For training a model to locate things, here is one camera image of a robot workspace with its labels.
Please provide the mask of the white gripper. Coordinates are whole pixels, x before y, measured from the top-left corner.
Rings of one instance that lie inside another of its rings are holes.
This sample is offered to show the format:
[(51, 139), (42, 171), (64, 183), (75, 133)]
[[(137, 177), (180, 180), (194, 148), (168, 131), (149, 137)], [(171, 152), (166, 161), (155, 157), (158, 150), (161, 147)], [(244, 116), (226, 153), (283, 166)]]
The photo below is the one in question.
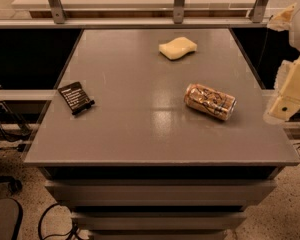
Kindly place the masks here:
[[(289, 31), (289, 43), (300, 51), (300, 0), (272, 15), (267, 28), (274, 31)], [(275, 96), (268, 114), (288, 121), (300, 110), (300, 56), (289, 62), (284, 60), (275, 79)]]

